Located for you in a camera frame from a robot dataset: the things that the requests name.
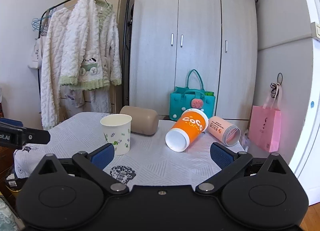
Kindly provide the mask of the pink paper cup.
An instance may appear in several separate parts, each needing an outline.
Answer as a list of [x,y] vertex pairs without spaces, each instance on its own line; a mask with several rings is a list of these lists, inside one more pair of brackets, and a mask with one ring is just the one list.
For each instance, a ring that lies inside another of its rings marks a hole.
[[241,130],[236,125],[217,116],[209,119],[207,130],[225,146],[236,145],[241,135]]

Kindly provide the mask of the pink paper shopping bag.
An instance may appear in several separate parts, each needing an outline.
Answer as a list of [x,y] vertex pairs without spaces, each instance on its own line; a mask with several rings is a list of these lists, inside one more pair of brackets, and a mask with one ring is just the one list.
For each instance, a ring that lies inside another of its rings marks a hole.
[[281,135],[281,105],[282,87],[276,83],[276,93],[271,94],[262,106],[253,106],[248,138],[266,152],[276,152],[279,149]]

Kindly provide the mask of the teal tote bag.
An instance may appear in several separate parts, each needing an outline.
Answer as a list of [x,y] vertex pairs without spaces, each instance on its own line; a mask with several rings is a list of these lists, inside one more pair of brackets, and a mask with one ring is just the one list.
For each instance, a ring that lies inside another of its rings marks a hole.
[[[189,79],[195,72],[200,81],[199,89],[189,88]],[[199,72],[195,69],[189,71],[187,75],[186,87],[175,87],[175,91],[170,94],[169,118],[177,121],[188,109],[194,108],[204,112],[208,118],[214,113],[215,95],[212,91],[205,91],[203,80]]]

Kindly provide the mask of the wall light switch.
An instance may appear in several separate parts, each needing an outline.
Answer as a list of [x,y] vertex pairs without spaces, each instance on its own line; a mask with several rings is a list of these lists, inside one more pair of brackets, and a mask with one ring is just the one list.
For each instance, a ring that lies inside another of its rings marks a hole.
[[320,41],[320,24],[312,22],[310,26],[312,38],[316,39],[317,41]]

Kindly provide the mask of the white canvas tote bag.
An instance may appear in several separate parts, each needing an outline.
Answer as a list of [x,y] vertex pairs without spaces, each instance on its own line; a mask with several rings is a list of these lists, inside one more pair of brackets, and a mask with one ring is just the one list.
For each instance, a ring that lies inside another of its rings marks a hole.
[[35,40],[34,47],[32,49],[30,59],[28,61],[28,68],[30,69],[40,69],[42,66],[42,56],[44,43],[46,41],[46,36],[41,36]]

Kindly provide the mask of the black clothes rack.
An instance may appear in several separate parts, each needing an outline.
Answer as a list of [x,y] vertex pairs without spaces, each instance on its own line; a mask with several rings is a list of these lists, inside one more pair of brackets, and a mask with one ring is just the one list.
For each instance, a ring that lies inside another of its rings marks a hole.
[[[41,33],[44,30],[44,25],[42,25],[42,21],[45,18],[48,18],[50,16],[50,13],[53,9],[56,9],[57,7],[64,5],[65,3],[71,2],[73,0],[64,0],[63,2],[60,2],[59,4],[56,4],[52,7],[50,7],[49,9],[47,9],[46,11],[44,11],[44,13],[42,14],[41,18],[39,19],[39,25],[38,27],[36,27],[36,31],[38,31],[38,37],[37,39],[39,39],[41,37]],[[127,23],[128,23],[128,14],[129,14],[129,7],[130,7],[130,0],[126,0],[126,5],[125,5],[125,17],[124,17],[124,25],[123,25],[123,48],[122,48],[122,87],[121,87],[121,103],[120,103],[120,108],[122,108],[125,105],[126,102],[126,98],[125,98],[125,61],[126,61],[126,53],[127,53],[127,48],[126,48],[126,42],[127,42]]]

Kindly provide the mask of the orange coco paper cup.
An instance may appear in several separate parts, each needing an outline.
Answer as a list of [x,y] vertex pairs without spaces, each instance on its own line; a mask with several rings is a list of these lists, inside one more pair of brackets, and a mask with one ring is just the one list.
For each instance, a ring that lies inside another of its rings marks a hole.
[[208,127],[207,115],[199,109],[188,109],[165,136],[166,145],[175,152],[185,151]]

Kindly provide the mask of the white door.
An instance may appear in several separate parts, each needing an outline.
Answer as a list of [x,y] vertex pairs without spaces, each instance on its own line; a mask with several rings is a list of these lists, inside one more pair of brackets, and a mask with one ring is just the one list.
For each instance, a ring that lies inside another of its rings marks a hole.
[[[306,0],[310,24],[319,24],[319,0]],[[303,90],[302,97],[308,101],[300,137],[289,166],[303,186],[309,204],[319,202],[319,41],[310,32],[305,39],[311,42],[311,72],[303,72],[311,80],[310,90]]]

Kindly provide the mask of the white patterned tablecloth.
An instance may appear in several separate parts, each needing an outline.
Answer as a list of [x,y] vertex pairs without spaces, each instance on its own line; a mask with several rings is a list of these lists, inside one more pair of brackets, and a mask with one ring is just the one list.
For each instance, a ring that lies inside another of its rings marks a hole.
[[[28,144],[14,152],[17,177],[29,177],[45,154],[70,158],[76,152],[93,152],[105,145],[101,113],[78,113],[49,130],[47,145]],[[115,156],[103,171],[116,180],[133,185],[191,185],[218,173],[220,167],[210,157],[210,146],[216,139],[203,133],[184,152],[174,152],[165,144],[165,134],[173,126],[169,120],[160,120],[153,136],[131,134],[130,151]]]

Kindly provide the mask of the white green-printed paper cup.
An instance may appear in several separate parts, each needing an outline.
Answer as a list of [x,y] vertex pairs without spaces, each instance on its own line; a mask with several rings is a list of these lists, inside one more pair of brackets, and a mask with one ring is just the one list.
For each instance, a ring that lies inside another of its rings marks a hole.
[[105,141],[114,146],[117,156],[124,155],[130,150],[131,121],[132,117],[125,114],[107,115],[100,120]]

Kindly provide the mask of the grey three-door wardrobe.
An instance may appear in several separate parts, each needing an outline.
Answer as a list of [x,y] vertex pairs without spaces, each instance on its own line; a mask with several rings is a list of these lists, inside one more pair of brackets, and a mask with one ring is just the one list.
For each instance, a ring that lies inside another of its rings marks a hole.
[[256,0],[135,0],[129,105],[166,116],[176,87],[215,94],[214,115],[248,120],[257,69]]

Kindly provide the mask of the beige tan cup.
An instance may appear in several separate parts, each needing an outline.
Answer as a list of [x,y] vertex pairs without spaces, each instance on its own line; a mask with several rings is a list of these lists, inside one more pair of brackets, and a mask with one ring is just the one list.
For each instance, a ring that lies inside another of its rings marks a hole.
[[159,117],[155,110],[124,106],[120,113],[132,117],[131,131],[134,133],[152,136],[158,129]]

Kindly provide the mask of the white fleece green-trim jacket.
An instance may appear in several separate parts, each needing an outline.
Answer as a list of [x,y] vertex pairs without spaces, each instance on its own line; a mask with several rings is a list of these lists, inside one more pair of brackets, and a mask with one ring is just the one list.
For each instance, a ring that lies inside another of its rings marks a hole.
[[95,90],[121,85],[119,33],[112,4],[79,0],[66,26],[60,84]]

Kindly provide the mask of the white fleece long robe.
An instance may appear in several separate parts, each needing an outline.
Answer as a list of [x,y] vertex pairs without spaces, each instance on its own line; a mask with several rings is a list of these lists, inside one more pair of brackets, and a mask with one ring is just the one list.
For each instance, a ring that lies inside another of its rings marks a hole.
[[46,41],[43,46],[41,67],[41,119],[42,126],[49,130],[60,120],[61,59],[65,41],[66,26],[71,10],[62,8],[50,20]]

